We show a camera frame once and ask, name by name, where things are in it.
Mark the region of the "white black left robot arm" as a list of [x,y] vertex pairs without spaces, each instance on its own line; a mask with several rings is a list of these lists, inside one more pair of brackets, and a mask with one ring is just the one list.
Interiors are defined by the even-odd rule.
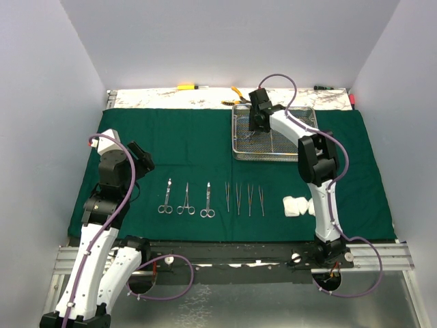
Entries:
[[132,141],[100,155],[99,182],[84,204],[79,250],[66,289],[41,327],[109,327],[111,312],[135,269],[151,260],[146,238],[126,236],[107,263],[137,181],[154,169],[150,153]]

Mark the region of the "steel mesh instrument tray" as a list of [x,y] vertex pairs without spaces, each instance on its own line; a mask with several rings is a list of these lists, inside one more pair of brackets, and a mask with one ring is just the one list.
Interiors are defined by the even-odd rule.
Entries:
[[240,161],[280,161],[296,162],[298,147],[287,137],[276,131],[269,133],[255,132],[250,140],[240,140],[249,130],[249,104],[234,105],[232,108],[232,151]]

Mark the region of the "white gauze pad bottom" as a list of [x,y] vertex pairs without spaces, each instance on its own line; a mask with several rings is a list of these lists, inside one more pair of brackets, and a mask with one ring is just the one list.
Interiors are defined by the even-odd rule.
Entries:
[[300,215],[297,199],[292,196],[283,198],[283,207],[286,217],[298,217]]

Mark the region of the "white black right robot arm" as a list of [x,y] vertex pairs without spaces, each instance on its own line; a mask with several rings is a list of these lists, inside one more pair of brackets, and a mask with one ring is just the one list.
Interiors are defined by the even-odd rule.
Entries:
[[298,146],[298,172],[308,184],[315,212],[313,258],[319,266],[329,267],[346,250],[335,197],[339,157],[333,134],[305,124],[282,105],[273,105],[264,88],[250,92],[249,98],[251,131],[276,131]]

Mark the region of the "steel surgical scissors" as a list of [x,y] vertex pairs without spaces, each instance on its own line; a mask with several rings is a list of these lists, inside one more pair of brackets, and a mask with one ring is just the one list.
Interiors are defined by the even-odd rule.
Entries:
[[161,204],[158,207],[158,213],[159,214],[171,214],[173,212],[173,207],[169,204],[169,198],[170,198],[170,193],[171,193],[171,185],[172,185],[172,181],[171,179],[168,179],[167,181],[167,188],[166,188],[166,193],[165,193],[165,201],[163,204]]

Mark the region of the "white gauze pad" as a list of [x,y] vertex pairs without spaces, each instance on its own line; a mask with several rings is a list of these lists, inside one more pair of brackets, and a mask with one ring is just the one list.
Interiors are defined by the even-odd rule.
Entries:
[[298,197],[296,198],[296,203],[298,207],[298,212],[300,215],[304,215],[309,208],[309,202],[305,197]]
[[297,199],[292,196],[283,198],[283,207],[286,217],[298,217],[300,215]]
[[308,213],[312,216],[315,215],[315,208],[314,208],[314,203],[313,203],[313,199],[310,199],[308,201]]

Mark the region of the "steel tweezers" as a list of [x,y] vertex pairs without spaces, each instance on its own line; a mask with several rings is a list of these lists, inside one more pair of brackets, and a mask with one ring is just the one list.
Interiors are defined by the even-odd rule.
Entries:
[[248,195],[248,214],[249,214],[249,217],[251,217],[252,203],[253,203],[253,185],[252,184],[247,185],[247,195]]
[[227,212],[230,213],[230,183],[225,183],[225,197],[226,197],[226,206],[227,206]]
[[236,183],[236,208],[237,208],[237,215],[240,215],[241,199],[242,199],[242,185]]
[[265,217],[265,209],[264,209],[264,190],[261,185],[258,186],[259,192],[259,202],[261,207],[262,216]]

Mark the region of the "white gauze pad top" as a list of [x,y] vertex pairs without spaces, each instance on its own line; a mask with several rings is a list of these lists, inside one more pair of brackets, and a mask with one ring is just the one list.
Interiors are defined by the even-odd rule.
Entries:
[[308,213],[312,216],[315,215],[315,208],[314,208],[314,203],[313,203],[313,199],[310,199],[308,201]]

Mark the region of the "dark green surgical cloth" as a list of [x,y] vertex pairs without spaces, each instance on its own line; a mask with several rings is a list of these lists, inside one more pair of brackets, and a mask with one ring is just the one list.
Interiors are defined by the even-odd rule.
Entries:
[[[367,130],[357,111],[318,111],[318,126],[333,132],[346,151],[346,176],[336,187],[341,228],[348,236],[393,240],[395,232],[382,179]],[[99,131],[115,129],[123,142],[135,141],[152,155],[155,169],[139,181],[139,190],[125,216],[119,237],[151,240],[214,242],[310,241],[315,218],[286,217],[283,198],[310,198],[293,162],[237,161],[231,149],[231,111],[228,109],[112,109],[101,119]],[[171,179],[171,214],[159,214]],[[186,183],[195,214],[177,214],[183,205]],[[213,218],[200,217],[206,207],[207,182],[211,184]],[[225,183],[230,183],[230,213]],[[236,208],[236,183],[242,185],[240,215]],[[251,217],[247,185],[253,185]],[[258,186],[264,190],[262,216]]]

